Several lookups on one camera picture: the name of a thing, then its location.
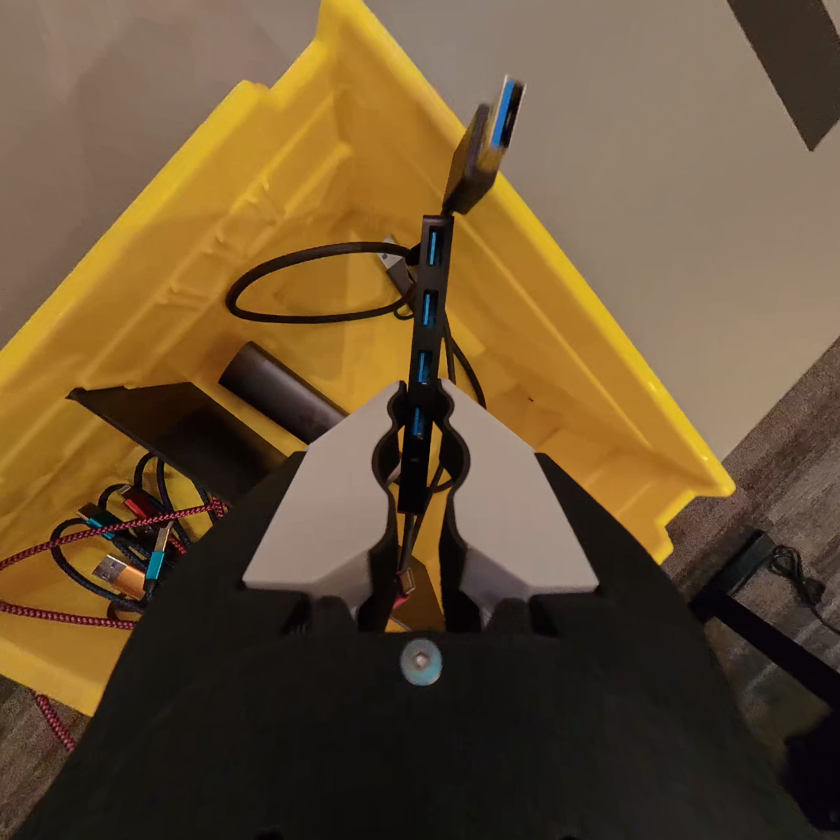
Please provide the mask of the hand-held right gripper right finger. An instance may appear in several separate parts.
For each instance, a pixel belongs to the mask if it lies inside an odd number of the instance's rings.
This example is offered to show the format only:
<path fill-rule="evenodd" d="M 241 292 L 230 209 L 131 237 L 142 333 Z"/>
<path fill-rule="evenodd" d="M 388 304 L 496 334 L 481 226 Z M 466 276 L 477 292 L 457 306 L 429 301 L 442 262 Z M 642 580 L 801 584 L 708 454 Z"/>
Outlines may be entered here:
<path fill-rule="evenodd" d="M 504 601 L 594 593 L 538 453 L 452 381 L 438 389 L 440 459 L 454 481 L 438 545 L 446 629 L 478 632 Z"/>

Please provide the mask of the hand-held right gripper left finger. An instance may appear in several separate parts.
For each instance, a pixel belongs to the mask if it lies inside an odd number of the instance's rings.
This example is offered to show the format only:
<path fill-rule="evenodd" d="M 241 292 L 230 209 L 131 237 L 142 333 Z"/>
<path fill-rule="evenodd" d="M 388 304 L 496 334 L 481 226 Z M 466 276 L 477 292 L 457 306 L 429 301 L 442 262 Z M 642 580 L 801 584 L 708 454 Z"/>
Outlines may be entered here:
<path fill-rule="evenodd" d="M 398 589 L 391 477 L 403 398 L 403 382 L 388 385 L 308 446 L 244 573 L 247 588 L 339 598 L 360 630 L 385 630 Z"/>

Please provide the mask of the yellow plastic bin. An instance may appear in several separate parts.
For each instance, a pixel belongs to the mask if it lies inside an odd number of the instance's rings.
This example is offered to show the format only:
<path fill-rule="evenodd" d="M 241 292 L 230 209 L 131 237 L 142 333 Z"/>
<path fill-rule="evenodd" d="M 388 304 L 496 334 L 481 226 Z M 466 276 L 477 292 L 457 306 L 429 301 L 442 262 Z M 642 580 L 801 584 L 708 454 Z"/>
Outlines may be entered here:
<path fill-rule="evenodd" d="M 142 447 L 67 399 L 190 383 L 284 455 L 303 447 L 218 383 L 253 341 L 346 410 L 405 376 L 407 322 L 232 318 L 248 268 L 332 242 L 420 238 L 465 126 L 362 2 L 324 2 L 274 84 L 241 81 L 2 350 L 2 559 L 118 480 Z M 496 418 L 549 455 L 657 562 L 666 524 L 731 478 L 549 232 L 500 175 L 455 223 L 447 312 Z"/>

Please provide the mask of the dark grey usb hub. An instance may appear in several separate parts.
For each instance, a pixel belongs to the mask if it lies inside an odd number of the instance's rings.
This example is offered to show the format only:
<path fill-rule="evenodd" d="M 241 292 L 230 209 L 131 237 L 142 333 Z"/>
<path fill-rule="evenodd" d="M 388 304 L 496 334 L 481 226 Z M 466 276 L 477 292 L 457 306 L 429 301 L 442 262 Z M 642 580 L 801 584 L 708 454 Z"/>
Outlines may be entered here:
<path fill-rule="evenodd" d="M 348 413 L 257 343 L 246 343 L 218 383 L 305 445 Z"/>

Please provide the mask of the black bin divider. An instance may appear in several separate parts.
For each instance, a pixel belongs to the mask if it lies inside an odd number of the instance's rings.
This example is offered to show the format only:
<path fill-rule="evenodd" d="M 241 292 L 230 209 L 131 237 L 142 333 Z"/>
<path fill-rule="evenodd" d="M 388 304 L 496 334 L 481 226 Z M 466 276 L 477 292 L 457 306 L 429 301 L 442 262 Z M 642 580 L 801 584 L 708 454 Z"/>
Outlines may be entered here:
<path fill-rule="evenodd" d="M 99 390 L 67 399 L 117 429 L 227 505 L 235 504 L 286 457 L 191 383 Z"/>

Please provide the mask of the black table leg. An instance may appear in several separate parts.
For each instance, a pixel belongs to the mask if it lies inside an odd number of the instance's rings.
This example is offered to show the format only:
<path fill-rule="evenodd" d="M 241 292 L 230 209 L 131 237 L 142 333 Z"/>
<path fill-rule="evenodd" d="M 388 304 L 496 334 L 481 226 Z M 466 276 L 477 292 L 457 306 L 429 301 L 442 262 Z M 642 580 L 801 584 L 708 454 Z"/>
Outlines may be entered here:
<path fill-rule="evenodd" d="M 838 624 L 823 614 L 824 583 L 806 572 L 797 549 L 777 543 L 767 532 L 760 530 L 753 531 L 743 546 L 703 585 L 689 602 L 689 609 L 702 625 L 717 620 L 728 627 L 756 648 L 773 666 L 792 677 L 832 711 L 838 711 L 837 669 L 740 603 L 741 591 L 762 571 L 782 579 L 791 588 L 799 606 L 825 630 L 839 635 Z"/>

